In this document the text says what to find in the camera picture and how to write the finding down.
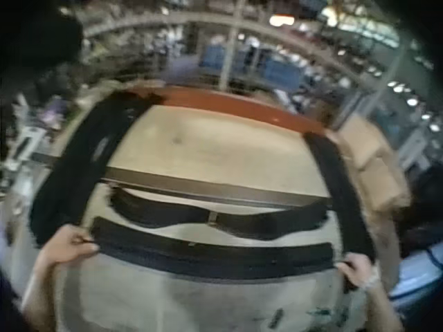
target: ceiling light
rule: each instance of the ceiling light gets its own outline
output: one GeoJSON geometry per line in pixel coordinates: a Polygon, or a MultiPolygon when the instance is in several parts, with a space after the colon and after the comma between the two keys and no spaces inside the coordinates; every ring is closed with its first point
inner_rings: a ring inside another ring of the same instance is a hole
{"type": "Polygon", "coordinates": [[[292,16],[272,15],[269,19],[269,24],[272,26],[282,26],[283,24],[291,26],[295,21],[296,19],[294,19],[292,16]]]}
{"type": "Polygon", "coordinates": [[[433,131],[434,133],[437,133],[440,131],[440,126],[436,123],[431,123],[429,125],[429,128],[431,129],[431,131],[433,131]]]}
{"type": "Polygon", "coordinates": [[[302,33],[305,33],[306,31],[309,31],[309,26],[307,24],[301,23],[298,29],[302,33]]]}
{"type": "Polygon", "coordinates": [[[397,85],[397,86],[394,88],[394,92],[395,92],[395,93],[402,93],[403,90],[404,90],[404,87],[402,87],[402,86],[400,86],[400,85],[397,85]]]}
{"type": "Polygon", "coordinates": [[[71,14],[71,11],[70,11],[68,8],[66,8],[66,7],[60,7],[60,8],[58,8],[58,10],[59,10],[63,15],[69,15],[69,14],[71,14]]]}
{"type": "Polygon", "coordinates": [[[412,107],[417,106],[418,105],[418,99],[417,98],[408,99],[407,103],[408,103],[409,106],[412,106],[412,107]]]}

